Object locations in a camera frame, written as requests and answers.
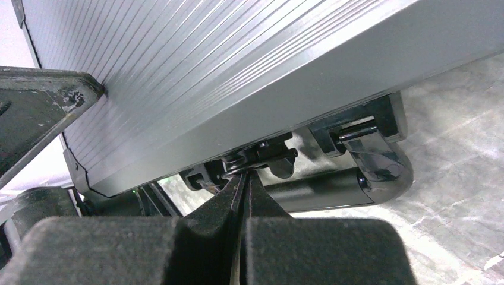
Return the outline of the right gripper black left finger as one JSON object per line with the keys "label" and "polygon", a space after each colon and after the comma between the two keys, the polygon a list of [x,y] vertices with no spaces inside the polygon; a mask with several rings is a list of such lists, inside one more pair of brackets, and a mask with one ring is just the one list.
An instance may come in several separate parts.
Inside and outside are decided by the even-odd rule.
{"label": "right gripper black left finger", "polygon": [[2,284],[235,284],[247,176],[183,218],[49,217],[36,223]]}

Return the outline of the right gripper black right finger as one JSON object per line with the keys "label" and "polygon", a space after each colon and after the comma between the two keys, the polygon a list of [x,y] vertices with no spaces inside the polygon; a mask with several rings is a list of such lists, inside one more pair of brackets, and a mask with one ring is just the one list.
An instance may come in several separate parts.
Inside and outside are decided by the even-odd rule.
{"label": "right gripper black right finger", "polygon": [[244,175],[241,284],[415,284],[395,228],[374,218],[295,218]]}

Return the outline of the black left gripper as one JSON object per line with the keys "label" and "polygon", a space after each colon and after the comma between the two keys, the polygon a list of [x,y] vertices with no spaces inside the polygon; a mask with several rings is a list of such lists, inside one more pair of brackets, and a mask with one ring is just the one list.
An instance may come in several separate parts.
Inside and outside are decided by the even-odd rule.
{"label": "black left gripper", "polygon": [[[86,72],[1,67],[1,186],[6,186],[60,133],[104,95]],[[168,216],[181,212],[154,182],[111,198],[73,188],[37,187],[1,194],[1,267],[26,233],[52,216]]]}

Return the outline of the black poker set case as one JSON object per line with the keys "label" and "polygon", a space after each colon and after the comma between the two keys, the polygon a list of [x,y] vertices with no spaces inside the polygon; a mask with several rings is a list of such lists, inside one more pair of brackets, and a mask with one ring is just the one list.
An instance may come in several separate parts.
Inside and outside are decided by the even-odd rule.
{"label": "black poker set case", "polygon": [[106,94],[59,137],[113,196],[503,49],[502,1],[14,1]]}

